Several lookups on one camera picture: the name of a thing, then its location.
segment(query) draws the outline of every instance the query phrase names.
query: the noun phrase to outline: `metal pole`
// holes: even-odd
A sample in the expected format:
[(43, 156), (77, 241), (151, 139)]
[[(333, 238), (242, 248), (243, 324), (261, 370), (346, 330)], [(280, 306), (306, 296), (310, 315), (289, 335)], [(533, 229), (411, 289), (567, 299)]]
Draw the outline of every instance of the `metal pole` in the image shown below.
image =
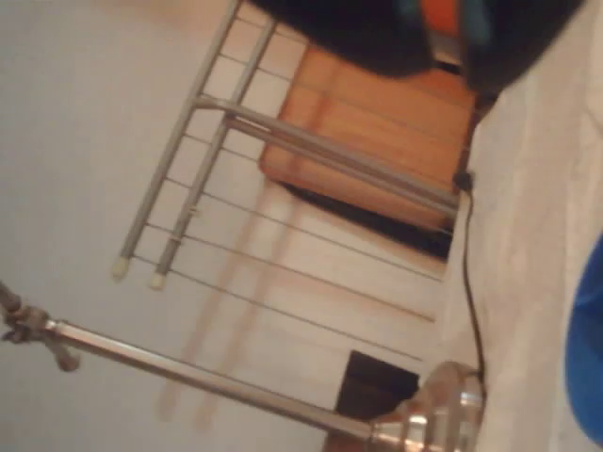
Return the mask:
[(130, 259), (134, 255), (136, 246), (142, 235), (142, 230), (146, 226), (151, 210), (155, 204), (159, 190), (165, 180), (166, 175), (170, 169), (171, 163), (178, 151), (182, 137), (187, 130), (190, 119), (192, 118), (193, 112), (196, 110), (195, 103), (197, 97), (203, 93), (205, 84), (209, 79), (212, 68), (216, 59), (220, 55), (220, 49), (224, 45), (228, 32), (236, 19), (236, 13), (241, 4), (241, 0), (232, 0), (228, 5), (228, 9), (224, 15), (224, 19), (218, 27), (216, 38), (212, 41), (205, 57), (204, 63), (197, 74), (193, 86), (188, 94), (185, 104), (180, 112), (180, 116), (176, 121), (176, 124), (171, 131), (170, 138), (166, 144), (165, 150), (161, 155), (161, 159), (157, 164), (151, 183), (147, 188), (142, 203), (134, 217), (132, 226), (123, 242), (120, 255), (111, 268), (111, 274), (116, 280), (122, 279), (127, 273)]
[(197, 106), (199, 108), (222, 110), (231, 117), (235, 116), (242, 118), (246, 121), (258, 124), (265, 129), (269, 129), (272, 132), (277, 132), (279, 137), (295, 140), (305, 146), (311, 146), (313, 152), (321, 152), (325, 157), (337, 159), (342, 164), (354, 166), (356, 168), (362, 167), (363, 170), (372, 171), (380, 178), (395, 181), (402, 186), (408, 186), (414, 192), (419, 193), (422, 196), (430, 197), (431, 199), (440, 202), (443, 206), (450, 207), (450, 209), (443, 212), (451, 218), (456, 217), (459, 206), (458, 196), (452, 195), (435, 186), (425, 184), (409, 174), (396, 172), (391, 168), (388, 168), (387, 165), (371, 158), (369, 155), (359, 152), (351, 153), (350, 149), (328, 138), (319, 137), (295, 125), (275, 120), (274, 118), (250, 110), (244, 106), (233, 105), (232, 103), (221, 99), (203, 95), (198, 99)]
[(53, 340), (76, 347), (145, 372), (209, 391), (272, 412), (306, 425), (340, 433), (361, 441), (371, 436), (371, 425), (336, 412), (277, 395), (265, 389), (230, 379), (194, 365), (84, 330), (67, 322), (49, 320), (46, 333)]
[[(245, 94), (247, 93), (247, 90), (253, 80), (253, 74), (257, 70), (262, 57), (266, 53), (266, 49), (268, 48), (270, 38), (272, 38), (275, 28), (276, 21), (270, 19), (269, 23), (262, 30), (257, 44), (253, 48), (249, 63), (245, 67), (245, 71), (241, 75), (241, 78), (235, 87), (235, 92), (230, 99), (230, 103), (239, 104), (245, 97)], [(188, 192), (187, 199), (185, 200), (185, 203), (178, 214), (178, 219), (176, 220), (176, 224), (171, 232), (170, 239), (168, 240), (168, 243), (161, 254), (161, 258), (159, 259), (159, 263), (155, 269), (155, 274), (149, 283), (149, 286), (152, 289), (161, 290), (165, 285), (166, 275), (168, 274), (168, 271), (170, 271), (171, 263), (176, 255), (180, 243), (182, 242), (182, 238), (185, 235), (191, 215), (193, 214), (193, 209), (199, 201), (199, 198), (201, 198), (205, 184), (209, 178), (209, 174), (214, 164), (216, 163), (216, 159), (218, 158), (218, 154), (227, 133), (228, 126), (222, 119), (220, 126), (216, 131), (216, 135), (214, 135), (214, 138), (209, 145), (209, 149), (207, 150), (204, 161), (195, 175), (195, 179), (192, 183), (190, 191)]]
[(276, 144), (277, 146), (285, 148), (292, 153), (296, 153), (329, 168), (344, 174), (348, 174), (349, 176), (371, 184), (372, 186), (382, 188), (389, 193), (394, 193), (409, 201), (416, 202), (425, 207), (434, 209), (437, 212), (445, 214), (449, 218), (454, 218), (457, 212), (456, 208), (451, 207), (447, 203), (443, 203), (441, 199), (432, 199), (425, 193), (417, 192), (416, 189), (412, 189), (410, 184), (407, 186), (396, 184), (389, 181), (388, 178), (384, 177), (383, 174), (374, 174), (373, 171), (368, 171), (366, 168), (362, 167), (356, 168), (356, 166), (352, 165), (350, 162), (338, 162), (333, 160), (332, 158), (325, 156), (327, 153), (321, 152), (318, 147), (310, 146), (309, 143), (300, 144), (299, 140), (295, 138), (291, 139), (291, 137), (272, 135), (270, 132), (266, 132), (265, 130), (241, 120), (227, 119), (226, 121), (229, 127), (232, 129), (238, 130), (252, 137), (262, 139), (266, 142)]

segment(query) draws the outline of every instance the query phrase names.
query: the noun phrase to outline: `black cable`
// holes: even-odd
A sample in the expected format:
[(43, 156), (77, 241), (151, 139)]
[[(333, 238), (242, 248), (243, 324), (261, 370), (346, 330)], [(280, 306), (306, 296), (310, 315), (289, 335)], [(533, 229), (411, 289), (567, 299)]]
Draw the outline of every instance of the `black cable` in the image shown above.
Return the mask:
[(460, 190), (469, 197), (469, 206), (464, 224), (464, 251), (463, 251), (463, 284), (467, 297), (467, 306), (469, 308), (469, 318), (471, 328), (475, 339), (475, 347), (478, 355), (478, 379), (480, 380), (482, 390), (485, 392), (486, 360), (483, 351), (483, 339), (481, 336), (480, 321), (478, 320), (478, 311), (476, 309), (475, 299), (473, 298), (473, 289), (469, 280), (469, 226), (473, 217), (473, 208), (475, 199), (473, 198), (473, 173), (461, 172), (454, 176), (454, 183)]

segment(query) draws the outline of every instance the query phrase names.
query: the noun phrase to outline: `metal clothes drying rack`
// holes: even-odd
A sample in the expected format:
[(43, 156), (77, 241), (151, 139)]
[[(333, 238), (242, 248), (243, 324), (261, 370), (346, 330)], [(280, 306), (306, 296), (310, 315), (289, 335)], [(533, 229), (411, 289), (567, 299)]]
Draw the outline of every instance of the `metal clothes drying rack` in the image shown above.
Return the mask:
[(193, 114), (197, 110), (219, 110), (223, 112), (223, 115), (217, 131), (209, 142), (204, 160), (188, 189), (186, 200), (182, 204), (177, 220), (170, 231), (168, 242), (156, 264), (155, 274), (150, 281), (150, 286), (155, 290), (161, 290), (165, 285), (166, 276), (171, 270), (176, 252), (186, 236), (191, 217), (197, 214), (195, 206), (204, 193), (211, 170), (230, 130), (237, 130), (267, 143), (278, 145), (292, 153), (307, 157), (331, 169), (343, 172), (372, 186), (400, 195), (409, 201), (442, 213), (447, 218), (454, 218), (456, 215), (458, 197), (446, 190), (426, 184), (412, 174), (392, 171), (374, 158), (362, 155), (332, 140), (317, 136), (284, 121), (275, 120), (242, 105), (253, 76), (257, 71), (262, 71), (259, 65), (267, 51), (270, 40), (275, 33), (278, 33), (277, 23), (273, 19), (269, 19), (263, 26), (258, 25), (261, 26), (261, 33), (253, 47), (249, 60), (245, 63), (245, 68), (230, 99), (217, 99), (206, 94), (204, 92), (205, 87), (216, 61), (220, 56), (223, 56), (223, 47), (231, 28), (236, 21), (245, 22), (244, 19), (238, 16), (242, 3), (241, 0), (232, 0), (218, 27), (202, 68), (173, 127), (165, 151), (123, 242), (119, 257), (111, 269), (111, 273), (116, 280), (122, 279), (127, 273), (129, 263), (135, 256), (137, 245), (145, 226), (148, 224), (159, 191), (167, 180), (168, 171), (183, 137), (187, 135), (187, 128)]
[[(429, 186), (410, 174), (395, 173), (381, 162), (355, 153), (329, 139), (318, 137), (301, 128), (260, 114), (242, 105), (245, 94), (258, 71), (272, 36), (277, 32), (276, 22), (268, 20), (245, 65), (230, 99), (217, 99), (204, 93), (212, 69), (222, 53), (229, 31), (236, 20), (242, 0), (232, 0), (213, 40), (206, 60), (200, 69), (175, 124), (166, 149), (161, 156), (152, 181), (123, 243), (112, 274), (119, 280), (125, 276), (143, 229), (149, 223), (159, 191), (179, 150), (183, 137), (199, 109), (223, 112), (216, 133), (209, 143), (204, 161), (188, 190), (178, 218), (170, 231), (170, 238), (156, 265), (151, 280), (154, 289), (162, 289), (166, 275), (184, 237), (195, 205), (204, 193), (210, 172), (230, 130), (281, 146), (292, 153), (310, 158), (329, 168), (342, 171), (361, 181), (380, 187), (454, 218), (457, 197), (435, 186)], [(118, 339), (104, 336), (52, 318), (43, 309), (29, 306), (0, 282), (0, 315), (9, 326), (3, 339), (13, 344), (42, 342), (55, 356), (60, 369), (71, 372), (79, 367), (79, 358), (66, 346), (75, 347), (139, 370), (178, 381), (185, 385), (229, 397), (264, 411), (302, 422), (306, 425), (359, 440), (372, 452), (441, 450), (443, 452), (471, 452), (475, 448), (481, 422), (483, 393), (475, 372), (457, 363), (441, 364), (426, 380), (423, 388), (411, 399), (402, 402), (393, 412), (361, 422), (336, 412), (330, 412), (267, 389), (238, 381), (199, 366), (190, 365), (160, 355)], [(344, 331), (331, 331), (352, 337)], [(355, 338), (362, 342), (367, 340)]]

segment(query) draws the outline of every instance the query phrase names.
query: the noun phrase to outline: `white wall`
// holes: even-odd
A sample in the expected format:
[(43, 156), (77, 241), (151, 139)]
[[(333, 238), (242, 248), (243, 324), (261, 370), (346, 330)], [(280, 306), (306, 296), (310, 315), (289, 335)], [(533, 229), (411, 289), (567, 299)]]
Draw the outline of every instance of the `white wall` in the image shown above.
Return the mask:
[[(224, 7), (223, 0), (0, 2), (0, 278), (55, 316), (330, 408), (351, 349), (419, 371), (431, 322), (375, 303), (375, 294), (326, 286), (303, 293), (283, 285), (283, 275), (269, 276), (279, 282), (270, 290), (295, 302), (287, 309), (347, 324), (366, 339), (414, 351), (413, 359), (257, 311), (174, 275), (165, 292), (153, 292), (146, 288), (153, 269), (139, 261), (121, 284), (108, 277)], [(237, 171), (227, 171), (226, 180)], [(298, 220), (309, 228), (328, 227), (343, 241), (408, 260), (377, 236), (301, 210)], [(170, 219), (169, 212), (155, 215)], [(153, 259), (157, 242), (146, 243), (142, 253)], [(192, 247), (181, 252), (191, 265), (204, 255)], [(211, 268), (205, 265), (204, 272)], [(399, 275), (392, 270), (390, 278)], [(405, 278), (399, 304), (433, 302), (438, 282)], [(395, 285), (376, 286), (398, 298)], [(270, 300), (278, 307), (283, 299)], [(75, 375), (61, 374), (41, 347), (1, 346), (0, 361), (2, 450), (307, 452), (323, 439), (314, 429), (88, 355)]]

